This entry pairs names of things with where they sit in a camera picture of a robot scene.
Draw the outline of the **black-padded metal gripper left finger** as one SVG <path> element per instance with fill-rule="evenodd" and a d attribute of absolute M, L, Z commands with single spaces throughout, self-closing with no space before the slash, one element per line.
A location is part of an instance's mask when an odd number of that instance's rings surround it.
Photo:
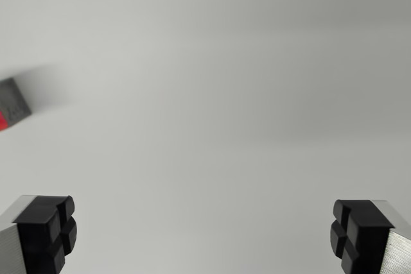
<path fill-rule="evenodd" d="M 71 196 L 22 195 L 1 213 L 1 273 L 57 274 L 77 237 Z"/>

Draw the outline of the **black-padded metal gripper right finger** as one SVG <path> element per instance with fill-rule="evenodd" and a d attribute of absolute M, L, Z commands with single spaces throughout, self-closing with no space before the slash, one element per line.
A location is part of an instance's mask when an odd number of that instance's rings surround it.
<path fill-rule="evenodd" d="M 410 223 L 385 200 L 337 200 L 330 243 L 344 273 L 410 273 Z"/>

